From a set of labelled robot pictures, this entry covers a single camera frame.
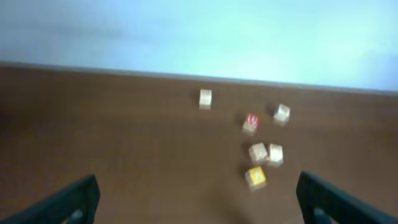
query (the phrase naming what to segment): yellow top face of cube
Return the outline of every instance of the yellow top face of cube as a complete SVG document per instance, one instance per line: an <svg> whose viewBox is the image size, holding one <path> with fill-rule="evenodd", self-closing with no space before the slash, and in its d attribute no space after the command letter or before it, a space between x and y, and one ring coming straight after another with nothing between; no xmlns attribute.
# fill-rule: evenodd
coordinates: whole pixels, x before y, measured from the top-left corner
<svg viewBox="0 0 398 224"><path fill-rule="evenodd" d="M265 183L266 176L262 171L261 167L255 167L253 169L249 169L250 179L254 185Z"/></svg>

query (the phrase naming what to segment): red top face of cube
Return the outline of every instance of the red top face of cube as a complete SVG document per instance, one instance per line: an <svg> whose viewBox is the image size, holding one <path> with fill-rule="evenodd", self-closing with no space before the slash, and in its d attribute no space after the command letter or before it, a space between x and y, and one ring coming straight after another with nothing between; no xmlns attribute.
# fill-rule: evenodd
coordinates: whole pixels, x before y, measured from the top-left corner
<svg viewBox="0 0 398 224"><path fill-rule="evenodd" d="M246 116L246 122L248 123L248 125L257 128L259 126L259 117L255 114L249 113Z"/></svg>

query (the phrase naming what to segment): dice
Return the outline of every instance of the dice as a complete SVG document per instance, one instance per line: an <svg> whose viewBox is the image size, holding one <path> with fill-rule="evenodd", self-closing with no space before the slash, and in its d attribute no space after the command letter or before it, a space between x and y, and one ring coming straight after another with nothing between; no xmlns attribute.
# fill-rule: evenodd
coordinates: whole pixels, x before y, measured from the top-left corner
<svg viewBox="0 0 398 224"><path fill-rule="evenodd" d="M259 127L259 117L255 114L248 113L243 124L243 131L248 134L254 134Z"/></svg>
<svg viewBox="0 0 398 224"><path fill-rule="evenodd" d="M249 169L245 173L245 178L251 190L257 190L266 185L266 175L259 166Z"/></svg>
<svg viewBox="0 0 398 224"><path fill-rule="evenodd" d="M249 155L253 164L265 164L269 160L269 154L263 143L254 144L249 148Z"/></svg>
<svg viewBox="0 0 398 224"><path fill-rule="evenodd" d="M211 106L211 90L200 90L199 109L209 110Z"/></svg>
<svg viewBox="0 0 398 224"><path fill-rule="evenodd" d="M269 166L278 167L284 163L284 154L282 146L269 144L268 150L269 150L269 160L268 160Z"/></svg>
<svg viewBox="0 0 398 224"><path fill-rule="evenodd" d="M285 105L279 105L274 115L274 121L279 124L285 125L290 118L290 108Z"/></svg>

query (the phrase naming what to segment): light blue background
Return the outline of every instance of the light blue background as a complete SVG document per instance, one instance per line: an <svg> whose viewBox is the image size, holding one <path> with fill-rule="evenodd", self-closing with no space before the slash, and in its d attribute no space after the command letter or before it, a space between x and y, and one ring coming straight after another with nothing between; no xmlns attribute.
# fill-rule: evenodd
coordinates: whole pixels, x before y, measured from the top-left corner
<svg viewBox="0 0 398 224"><path fill-rule="evenodd" d="M398 90L396 0L2 0L0 60Z"/></svg>

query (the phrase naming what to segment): yellow cube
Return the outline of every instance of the yellow cube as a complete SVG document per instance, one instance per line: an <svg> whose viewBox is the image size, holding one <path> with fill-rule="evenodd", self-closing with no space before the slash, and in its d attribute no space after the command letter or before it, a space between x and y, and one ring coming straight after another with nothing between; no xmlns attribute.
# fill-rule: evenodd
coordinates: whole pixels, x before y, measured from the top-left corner
<svg viewBox="0 0 398 224"><path fill-rule="evenodd" d="M266 185L266 175L261 167L254 167L246 172L246 180L251 189L259 189Z"/></svg>

